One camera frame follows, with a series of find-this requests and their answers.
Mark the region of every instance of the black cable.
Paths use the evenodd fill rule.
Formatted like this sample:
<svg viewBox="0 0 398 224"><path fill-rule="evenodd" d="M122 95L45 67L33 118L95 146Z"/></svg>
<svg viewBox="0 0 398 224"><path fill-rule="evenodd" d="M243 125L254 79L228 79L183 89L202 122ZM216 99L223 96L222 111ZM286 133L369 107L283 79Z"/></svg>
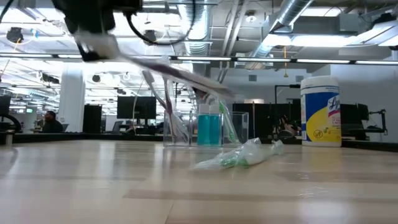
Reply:
<svg viewBox="0 0 398 224"><path fill-rule="evenodd" d="M6 6L4 6L4 9L2 9L2 12L0 14L0 23L2 21L2 18L4 17L4 15L6 15L8 9L10 8L10 6L12 5L13 2L14 2L14 0L8 0Z"/></svg>
<svg viewBox="0 0 398 224"><path fill-rule="evenodd" d="M323 15L323 17L325 17L325 16L328 14L328 12L330 12L330 11L331 11L332 9L334 9L334 8L337 8L337 9L340 10L341 13L344 13L343 10L342 10L340 7L338 7L338 6L332 6L329 10L326 11L326 13Z"/></svg>
<svg viewBox="0 0 398 224"><path fill-rule="evenodd" d="M192 15L192 20L191 20L191 25L190 25L190 28L187 31L187 33L183 37L179 38L178 40L170 41L169 43L161 43L161 42L150 40L148 37L142 35L136 29L136 27L134 27L134 24L131 22L131 16L132 16L131 12L125 12L124 15L126 16L127 23L129 24L130 29L133 31L133 33L135 33L143 41L148 42L152 45L168 46L168 45L174 45L174 44L180 43L180 42L184 41L189 36L189 33L191 33L191 30L192 30L193 26L195 25L195 19L196 19L196 13L197 13L197 5L196 5L195 0L192 0L192 11L193 11L193 15Z"/></svg>
<svg viewBox="0 0 398 224"><path fill-rule="evenodd" d="M364 17L363 17L363 15L359 15L359 18L361 18L364 22L367 22L368 24L372 24L373 22L372 21L367 21Z"/></svg>

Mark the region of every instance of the teal liquid soap bottle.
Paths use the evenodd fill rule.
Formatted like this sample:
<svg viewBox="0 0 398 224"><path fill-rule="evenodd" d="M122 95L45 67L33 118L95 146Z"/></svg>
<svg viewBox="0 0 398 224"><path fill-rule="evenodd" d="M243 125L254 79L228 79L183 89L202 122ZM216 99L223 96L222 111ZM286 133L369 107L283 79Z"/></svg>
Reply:
<svg viewBox="0 0 398 224"><path fill-rule="evenodd" d="M198 146L210 144L210 107L206 104L199 105L198 115Z"/></svg>
<svg viewBox="0 0 398 224"><path fill-rule="evenodd" d="M210 106L210 145L220 145L220 104Z"/></svg>

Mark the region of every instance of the black monitor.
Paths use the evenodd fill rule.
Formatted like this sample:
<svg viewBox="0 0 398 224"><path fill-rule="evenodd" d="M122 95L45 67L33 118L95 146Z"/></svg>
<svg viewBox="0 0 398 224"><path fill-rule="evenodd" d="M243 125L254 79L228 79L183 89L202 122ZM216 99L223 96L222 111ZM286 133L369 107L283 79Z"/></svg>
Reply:
<svg viewBox="0 0 398 224"><path fill-rule="evenodd" d="M358 113L359 113L359 117L361 118L361 120L369 121L368 106L358 103Z"/></svg>
<svg viewBox="0 0 398 224"><path fill-rule="evenodd" d="M361 118L359 117L358 107L356 105L340 105L341 111L341 124L360 124L362 125Z"/></svg>
<svg viewBox="0 0 398 224"><path fill-rule="evenodd" d="M118 96L118 119L131 119L135 96ZM134 118L156 119L156 98L153 96L138 96Z"/></svg>
<svg viewBox="0 0 398 224"><path fill-rule="evenodd" d="M0 96L0 114L9 114L11 96Z"/></svg>

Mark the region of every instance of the desk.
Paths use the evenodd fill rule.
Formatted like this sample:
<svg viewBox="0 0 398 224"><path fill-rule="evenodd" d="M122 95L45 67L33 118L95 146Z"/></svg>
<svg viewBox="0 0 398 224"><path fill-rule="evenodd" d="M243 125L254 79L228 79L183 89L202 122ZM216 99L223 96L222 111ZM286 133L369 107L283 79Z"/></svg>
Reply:
<svg viewBox="0 0 398 224"><path fill-rule="evenodd" d="M249 169L189 171L217 153L164 149L161 142L16 144L0 151L1 220L290 224L398 219L398 154L297 145Z"/></svg>

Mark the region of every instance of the lysol wipes container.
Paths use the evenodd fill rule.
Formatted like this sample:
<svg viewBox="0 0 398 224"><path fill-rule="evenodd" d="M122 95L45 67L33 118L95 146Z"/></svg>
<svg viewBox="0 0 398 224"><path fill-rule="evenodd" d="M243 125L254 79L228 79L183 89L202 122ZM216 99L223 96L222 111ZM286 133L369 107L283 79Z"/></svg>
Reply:
<svg viewBox="0 0 398 224"><path fill-rule="evenodd" d="M301 82L301 123L304 146L341 146L340 88L331 76Z"/></svg>

